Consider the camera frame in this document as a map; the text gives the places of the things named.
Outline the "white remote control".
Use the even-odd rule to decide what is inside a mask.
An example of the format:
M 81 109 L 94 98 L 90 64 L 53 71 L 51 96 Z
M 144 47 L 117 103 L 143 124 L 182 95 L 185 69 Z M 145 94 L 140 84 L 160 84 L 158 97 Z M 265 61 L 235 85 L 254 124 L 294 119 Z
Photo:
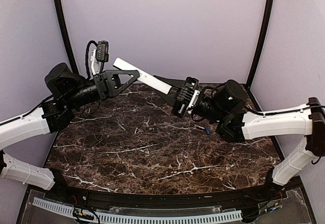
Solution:
M 155 78 L 153 75 L 145 72 L 144 70 L 132 65 L 131 63 L 121 59 L 116 58 L 113 67 L 123 70 L 123 71 L 138 71 L 139 72 L 139 78 L 138 80 L 151 88 L 162 92 L 163 94 L 168 94 L 170 92 L 170 89 L 172 88 L 169 84 Z

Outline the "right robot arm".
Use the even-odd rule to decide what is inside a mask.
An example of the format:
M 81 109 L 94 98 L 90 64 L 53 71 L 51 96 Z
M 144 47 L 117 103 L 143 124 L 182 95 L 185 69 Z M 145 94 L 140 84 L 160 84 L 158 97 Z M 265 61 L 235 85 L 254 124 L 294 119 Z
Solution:
M 308 103 L 278 111 L 258 112 L 246 106 L 248 94 L 235 80 L 216 86 L 198 88 L 198 80 L 156 79 L 177 89 L 174 96 L 158 89 L 156 92 L 172 106 L 178 117 L 188 112 L 199 121 L 216 123 L 216 132 L 226 142 L 243 142 L 255 138 L 279 135 L 302 135 L 297 147 L 267 175 L 259 196 L 271 200 L 292 177 L 309 163 L 324 157 L 324 105 L 311 97 Z

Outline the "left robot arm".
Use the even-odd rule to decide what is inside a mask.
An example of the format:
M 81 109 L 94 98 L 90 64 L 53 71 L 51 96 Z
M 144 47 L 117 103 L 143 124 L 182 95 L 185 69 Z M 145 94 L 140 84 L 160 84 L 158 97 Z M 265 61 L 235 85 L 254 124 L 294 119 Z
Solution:
M 61 202 L 72 197 L 57 170 L 40 168 L 20 161 L 4 152 L 15 143 L 66 128 L 79 110 L 89 103 L 114 98 L 140 76 L 137 70 L 105 70 L 93 79 L 73 73 L 66 63 L 56 65 L 45 77 L 51 95 L 30 111 L 1 122 L 1 178 L 50 190 Z

